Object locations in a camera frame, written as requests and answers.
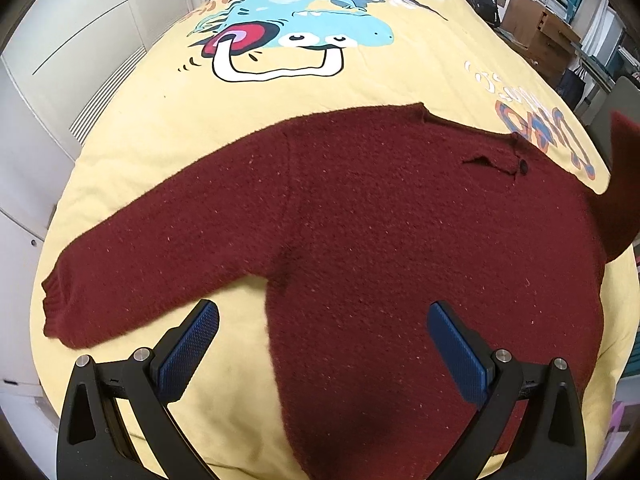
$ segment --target blue dinosaur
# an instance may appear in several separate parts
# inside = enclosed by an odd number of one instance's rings
[[[214,73],[230,82],[270,80],[282,76],[331,76],[344,66],[344,48],[393,43],[391,28],[362,9],[315,10],[315,0],[242,0],[202,19],[191,34],[213,32],[204,40],[202,56],[212,57]],[[231,56],[258,47],[308,48],[324,51],[320,67],[238,72]]]

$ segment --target textured blue pad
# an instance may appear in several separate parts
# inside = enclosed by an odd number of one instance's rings
[[[209,301],[158,370],[156,394],[161,402],[182,397],[219,326],[218,307]]]
[[[489,387],[487,371],[438,303],[429,308],[427,329],[463,399],[480,408]]]

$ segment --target metal screw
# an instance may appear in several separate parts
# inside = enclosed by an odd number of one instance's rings
[[[135,352],[133,352],[133,358],[136,361],[144,361],[151,355],[149,348],[138,348]]]
[[[89,356],[87,354],[81,355],[78,359],[76,359],[76,366],[87,366],[89,364]]]
[[[511,361],[511,357],[513,357],[511,355],[511,352],[505,350],[504,348],[495,351],[495,358],[498,359],[498,361],[500,361],[501,363],[508,363],[509,361]]]

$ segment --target yellow bedsheet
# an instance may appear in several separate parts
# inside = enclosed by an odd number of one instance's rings
[[[44,244],[31,341],[55,409],[79,354],[99,362],[126,358],[153,346],[192,307],[83,351],[45,338],[40,283],[71,240],[194,160],[264,126],[313,112],[413,102],[469,126],[515,128],[597,192],[606,188],[607,170],[571,111],[464,0],[210,0],[176,23],[94,126]],[[220,307],[220,332],[184,397],[170,407],[223,480],[306,479],[280,418],[265,283],[245,278],[210,296]],[[607,266],[601,297],[605,329],[583,403],[590,468],[638,326],[631,251]],[[123,410],[130,432],[142,437]],[[144,440],[134,440],[159,471]]]

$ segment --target maroon sweater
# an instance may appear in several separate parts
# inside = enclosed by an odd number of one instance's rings
[[[73,241],[43,284],[45,334],[92,346],[264,276],[284,424],[306,473],[424,478],[474,412],[426,335],[432,301],[520,360],[566,358],[587,385],[604,265],[640,228],[640,134],[613,124],[600,197],[521,137],[422,105],[270,126]],[[220,305],[223,318],[235,307]]]

